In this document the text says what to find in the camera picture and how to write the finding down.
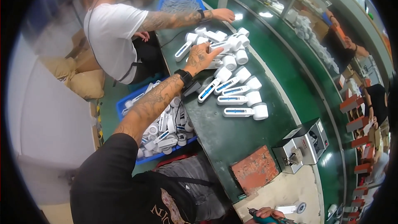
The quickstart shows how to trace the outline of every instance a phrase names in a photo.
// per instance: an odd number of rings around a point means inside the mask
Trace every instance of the cable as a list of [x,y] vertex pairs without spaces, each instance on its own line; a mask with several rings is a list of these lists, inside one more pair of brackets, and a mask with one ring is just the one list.
[[182,30],[180,32],[178,32],[177,35],[175,35],[170,41],[168,41],[167,43],[163,44],[162,46],[160,46],[160,48],[164,47],[166,44],[169,44],[172,40],[174,40],[174,38],[176,38],[179,34],[181,34],[182,32],[184,32],[185,30]]
[[93,46],[91,45],[91,42],[90,42],[90,20],[91,20],[91,16],[93,15],[94,9],[95,9],[95,7],[96,7],[98,1],[99,1],[99,0],[97,0],[97,2],[93,5],[93,9],[91,10],[90,17],[88,18],[88,23],[87,23],[87,40],[88,40],[88,44],[89,44],[90,47],[91,47],[91,50],[92,50],[92,52],[93,52],[94,58],[96,59],[96,62],[97,62],[97,63],[98,63],[97,57],[96,57],[96,54],[94,53]]
[[180,140],[178,137],[178,131],[177,131],[177,116],[178,116],[178,111],[180,110],[180,106],[182,103],[182,99],[180,100],[180,103],[178,104],[177,112],[176,112],[176,117],[174,118],[174,123],[176,124],[176,134],[177,134],[177,142]]

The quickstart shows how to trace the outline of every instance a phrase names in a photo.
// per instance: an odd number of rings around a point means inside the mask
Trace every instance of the graphic print on shirt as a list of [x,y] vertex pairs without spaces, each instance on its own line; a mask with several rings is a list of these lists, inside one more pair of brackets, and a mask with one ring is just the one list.
[[182,219],[180,212],[178,211],[177,205],[173,200],[173,197],[167,193],[164,189],[160,188],[162,190],[162,201],[164,205],[168,208],[170,211],[170,218],[167,216],[167,212],[165,211],[163,213],[163,209],[158,208],[156,205],[152,208],[151,212],[153,214],[156,214],[162,218],[162,223],[163,224],[190,224],[189,222],[186,222]]

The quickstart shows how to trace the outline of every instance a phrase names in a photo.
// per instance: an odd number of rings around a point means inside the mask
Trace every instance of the metal machine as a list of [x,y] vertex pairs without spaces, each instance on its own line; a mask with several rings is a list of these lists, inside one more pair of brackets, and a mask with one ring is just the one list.
[[316,164],[329,146],[319,118],[298,125],[272,148],[282,172],[295,174],[303,165]]

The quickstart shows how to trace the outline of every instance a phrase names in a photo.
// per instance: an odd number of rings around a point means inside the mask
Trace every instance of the gray jeans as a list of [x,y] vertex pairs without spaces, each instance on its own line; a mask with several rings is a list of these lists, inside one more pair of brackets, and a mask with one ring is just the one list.
[[156,172],[169,177],[189,177],[215,183],[212,187],[179,183],[195,199],[197,221],[221,218],[232,206],[205,156],[198,155],[174,161],[156,169]]

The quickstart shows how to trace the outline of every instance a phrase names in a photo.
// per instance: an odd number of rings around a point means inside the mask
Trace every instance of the black wristwatch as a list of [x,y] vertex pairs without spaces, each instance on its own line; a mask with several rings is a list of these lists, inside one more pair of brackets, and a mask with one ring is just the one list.
[[184,87],[190,86],[192,84],[192,75],[189,72],[179,69],[174,72],[174,74],[176,73],[181,76],[181,80],[184,82]]
[[202,10],[202,9],[200,9],[200,10],[197,10],[197,12],[199,12],[199,13],[200,13],[200,15],[201,15],[202,19],[204,19],[204,18],[205,18],[205,13],[203,12],[203,10]]

